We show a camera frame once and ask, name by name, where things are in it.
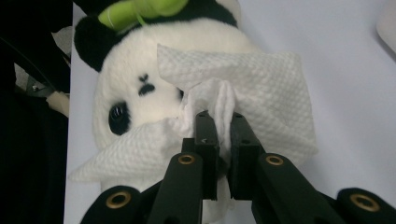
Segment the white table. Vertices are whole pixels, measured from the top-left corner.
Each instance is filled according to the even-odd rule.
[[[267,52],[301,55],[319,154],[300,167],[314,187],[367,189],[396,207],[396,54],[375,30],[388,0],[239,0],[242,29]],[[84,16],[75,7],[74,24]],[[96,153],[92,97],[97,79],[72,51],[67,173]],[[67,181],[64,223],[79,223],[98,183]],[[239,203],[224,223],[254,223]]]

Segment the black metal bracket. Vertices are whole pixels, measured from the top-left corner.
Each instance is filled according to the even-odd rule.
[[[231,139],[231,195],[252,201],[257,223],[396,223],[396,210],[372,192],[342,189],[333,199],[315,190],[289,159],[265,152],[241,114],[233,114]],[[162,182],[141,193],[125,186],[104,191],[81,223],[201,223],[202,200],[217,199],[221,167],[216,126],[204,111],[196,116],[195,137],[183,140]]]

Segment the brass insert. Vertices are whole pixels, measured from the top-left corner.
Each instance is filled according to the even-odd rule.
[[[350,201],[359,208],[369,212],[377,212],[380,209],[379,204],[374,199],[363,194],[356,193],[350,195]]]
[[[282,165],[283,160],[278,156],[267,156],[265,160],[270,163],[271,165]]]
[[[123,207],[129,201],[131,201],[131,193],[126,190],[122,190],[110,195],[106,200],[106,205],[109,208],[117,209]]]
[[[192,155],[181,155],[178,157],[178,162],[183,165],[189,165],[195,162],[195,158]]]

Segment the black eye patch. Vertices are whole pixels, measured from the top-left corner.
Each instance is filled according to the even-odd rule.
[[[130,115],[125,102],[113,105],[108,112],[108,125],[111,132],[122,135],[128,131],[130,125]]]

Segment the black ear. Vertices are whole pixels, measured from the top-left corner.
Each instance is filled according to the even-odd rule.
[[[146,23],[161,23],[167,21],[192,21],[199,18],[209,18],[215,21],[236,26],[233,14],[216,0],[189,0],[189,3],[175,16],[145,19]]]
[[[100,72],[105,57],[123,37],[104,26],[96,16],[87,16],[78,22],[74,42],[81,60]]]

